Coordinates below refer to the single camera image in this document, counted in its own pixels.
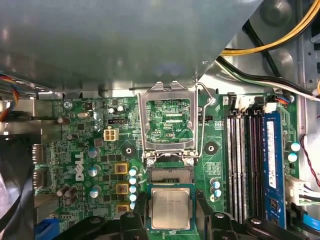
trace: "ram slot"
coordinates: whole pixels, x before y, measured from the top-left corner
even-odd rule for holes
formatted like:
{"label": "ram slot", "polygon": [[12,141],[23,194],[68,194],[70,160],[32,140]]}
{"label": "ram slot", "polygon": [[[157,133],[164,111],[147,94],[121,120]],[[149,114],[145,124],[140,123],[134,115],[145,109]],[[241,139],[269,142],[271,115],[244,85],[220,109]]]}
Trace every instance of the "ram slot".
{"label": "ram slot", "polygon": [[248,217],[245,119],[227,118],[228,189],[230,213],[243,223]]}
{"label": "ram slot", "polygon": [[262,117],[253,115],[247,117],[247,165],[248,165],[248,190],[249,214],[263,216],[262,192]]}

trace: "wire bundle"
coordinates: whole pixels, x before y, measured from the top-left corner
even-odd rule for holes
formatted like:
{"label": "wire bundle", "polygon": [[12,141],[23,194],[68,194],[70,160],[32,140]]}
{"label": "wire bundle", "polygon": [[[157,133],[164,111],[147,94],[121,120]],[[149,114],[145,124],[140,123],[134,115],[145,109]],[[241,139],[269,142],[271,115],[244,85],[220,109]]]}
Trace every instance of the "wire bundle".
{"label": "wire bundle", "polygon": [[13,100],[10,102],[10,106],[7,107],[1,114],[0,114],[0,122],[4,122],[8,114],[15,108],[15,105],[19,101],[19,92],[15,87],[16,82],[13,81],[11,78],[7,76],[0,76],[0,81],[8,83],[12,87],[13,93]]}
{"label": "wire bundle", "polygon": [[237,81],[241,81],[244,83],[260,85],[264,87],[272,87],[276,89],[287,90],[291,93],[295,93],[304,98],[307,98],[312,101],[320,102],[320,96],[313,95],[311,92],[305,90],[304,88],[286,80],[281,77],[276,76],[258,76],[252,75],[248,73],[244,73],[228,61],[226,61],[223,57],[219,56],[215,63],[229,76]]}
{"label": "wire bundle", "polygon": [[247,54],[254,54],[259,53],[262,51],[270,51],[276,49],[284,44],[287,44],[291,41],[294,41],[298,38],[305,29],[307,29],[313,20],[316,18],[318,11],[320,10],[320,0],[315,0],[311,5],[310,9],[303,17],[303,19],[292,29],[287,35],[280,38],[279,40],[269,43],[267,45],[249,48],[249,49],[225,49],[222,51],[222,56],[239,56],[239,55],[247,55]]}

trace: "yellow wire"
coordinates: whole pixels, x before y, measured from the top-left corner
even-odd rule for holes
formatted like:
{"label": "yellow wire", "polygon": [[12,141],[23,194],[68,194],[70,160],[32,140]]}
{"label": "yellow wire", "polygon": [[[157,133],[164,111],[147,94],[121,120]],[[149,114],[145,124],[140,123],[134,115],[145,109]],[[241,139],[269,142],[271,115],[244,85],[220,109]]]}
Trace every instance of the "yellow wire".
{"label": "yellow wire", "polygon": [[318,89],[318,94],[319,94],[319,96],[320,96],[320,79],[319,79],[319,81],[318,81],[317,89]]}
{"label": "yellow wire", "polygon": [[280,38],[279,40],[269,43],[267,45],[263,45],[255,48],[242,49],[242,50],[224,50],[222,51],[221,55],[222,56],[239,56],[239,55],[254,54],[254,53],[261,52],[265,49],[280,45],[290,40],[294,36],[298,35],[312,21],[312,19],[317,15],[319,10],[320,10],[320,0],[315,0],[311,5],[309,11],[306,13],[303,19],[299,22],[299,24],[295,26],[294,29],[292,29],[287,35]]}

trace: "black wire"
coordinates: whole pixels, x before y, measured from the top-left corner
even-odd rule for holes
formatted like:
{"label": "black wire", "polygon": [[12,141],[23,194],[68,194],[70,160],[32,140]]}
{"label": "black wire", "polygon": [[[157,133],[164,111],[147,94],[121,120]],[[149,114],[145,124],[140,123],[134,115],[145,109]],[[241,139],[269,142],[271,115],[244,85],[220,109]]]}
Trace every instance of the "black wire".
{"label": "black wire", "polygon": [[290,88],[293,88],[301,93],[313,96],[313,94],[305,89],[303,89],[302,87],[286,80],[280,77],[276,77],[276,76],[259,76],[259,75],[252,75],[252,74],[248,74],[245,73],[241,70],[239,70],[238,68],[236,68],[235,66],[233,66],[232,64],[230,64],[228,61],[226,61],[223,57],[218,56],[216,59],[217,62],[219,62],[221,65],[223,65],[224,67],[228,68],[229,70],[231,70],[232,72],[235,72],[236,74],[238,74],[239,76],[249,79],[249,80],[253,80],[253,81],[258,81],[258,82],[269,82],[269,83],[278,83],[278,84],[282,84],[285,86],[288,86]]}
{"label": "black wire", "polygon": [[308,199],[308,200],[315,201],[315,202],[320,202],[320,197],[299,195],[299,198]]}
{"label": "black wire", "polygon": [[[267,52],[267,51],[271,51],[271,50],[275,50],[275,49],[278,49],[280,47],[282,47],[283,45],[285,44],[289,44],[289,43],[292,43],[294,42],[295,40],[297,40],[302,34],[305,33],[305,31],[307,30],[308,27],[310,27],[310,25],[314,22],[314,20],[316,19],[318,14],[315,14],[315,16],[312,18],[312,20],[303,28],[301,29],[301,31],[294,35],[293,37],[289,38],[288,40],[278,44],[278,45],[275,45],[275,46],[272,46],[272,47],[268,47],[264,50],[260,50],[260,51],[257,51],[256,53],[261,53],[261,52]],[[225,48],[225,50],[245,50],[245,49],[237,49],[237,48]]]}
{"label": "black wire", "polygon": [[[257,35],[256,31],[252,27],[250,20],[246,21],[246,23],[243,25],[242,29],[248,35],[248,37],[250,38],[250,40],[254,44],[254,46],[256,46],[256,47],[264,46],[264,43],[261,41],[261,39]],[[276,77],[280,78],[281,77],[280,71],[277,68],[277,65],[276,65],[275,61],[273,60],[272,56],[270,55],[270,53],[268,51],[262,51],[261,54],[265,58],[265,60],[268,62],[273,74]]]}

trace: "white connector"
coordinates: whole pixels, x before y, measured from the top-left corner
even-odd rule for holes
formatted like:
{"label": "white connector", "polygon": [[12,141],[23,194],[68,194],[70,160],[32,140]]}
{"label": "white connector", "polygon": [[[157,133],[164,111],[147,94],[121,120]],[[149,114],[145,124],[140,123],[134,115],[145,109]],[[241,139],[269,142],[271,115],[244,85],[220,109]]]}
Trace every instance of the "white connector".
{"label": "white connector", "polygon": [[268,102],[264,107],[263,110],[266,114],[270,114],[277,110],[277,103],[276,102]]}
{"label": "white connector", "polygon": [[305,203],[301,203],[300,194],[305,185],[310,187],[310,183],[293,176],[285,176],[285,197],[289,203],[294,203],[297,206],[304,206]]}

